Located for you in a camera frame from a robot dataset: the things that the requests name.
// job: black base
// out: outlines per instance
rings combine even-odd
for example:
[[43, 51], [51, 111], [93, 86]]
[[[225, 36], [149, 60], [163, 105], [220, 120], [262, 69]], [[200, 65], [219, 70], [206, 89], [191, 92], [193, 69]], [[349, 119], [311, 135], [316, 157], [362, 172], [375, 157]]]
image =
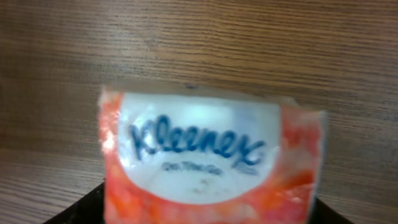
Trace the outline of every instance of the black base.
[[[44, 224], [100, 224], [103, 223], [103, 212], [104, 183]], [[352, 224], [346, 218], [317, 199], [309, 224], [336, 223]]]

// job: kleenex logo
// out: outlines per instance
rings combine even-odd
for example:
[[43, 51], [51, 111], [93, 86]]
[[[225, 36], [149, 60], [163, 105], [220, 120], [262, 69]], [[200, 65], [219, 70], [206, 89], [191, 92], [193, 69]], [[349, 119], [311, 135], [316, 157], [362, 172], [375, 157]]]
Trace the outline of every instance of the kleenex logo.
[[259, 164], [264, 157], [259, 152], [257, 158], [249, 158], [250, 153], [266, 145], [264, 141], [256, 141], [250, 144], [249, 136], [238, 136], [234, 131], [217, 133], [216, 131], [190, 126], [187, 129], [172, 128], [172, 122], [166, 115], [160, 115], [156, 121], [148, 120], [141, 130], [137, 126], [130, 126], [130, 134], [134, 140], [138, 160], [142, 159], [142, 151], [148, 154], [156, 154], [159, 150], [165, 152], [213, 152], [223, 158], [233, 159], [232, 168], [245, 174], [256, 175], [257, 171], [251, 166]]

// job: orange packaging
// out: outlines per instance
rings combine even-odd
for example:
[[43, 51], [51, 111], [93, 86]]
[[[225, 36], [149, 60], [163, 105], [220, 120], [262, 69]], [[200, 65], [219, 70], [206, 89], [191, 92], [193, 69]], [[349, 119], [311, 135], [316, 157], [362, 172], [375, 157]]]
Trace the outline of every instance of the orange packaging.
[[311, 211], [325, 113], [173, 83], [104, 88], [107, 224], [299, 224]]

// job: wood grain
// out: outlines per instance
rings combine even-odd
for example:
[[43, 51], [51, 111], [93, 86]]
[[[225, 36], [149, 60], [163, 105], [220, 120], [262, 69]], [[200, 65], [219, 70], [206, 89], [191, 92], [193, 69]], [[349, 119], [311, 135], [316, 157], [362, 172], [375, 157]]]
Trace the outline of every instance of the wood grain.
[[295, 97], [330, 112], [320, 197], [398, 220], [398, 1], [0, 1], [0, 223], [41, 223], [103, 181], [100, 84]]

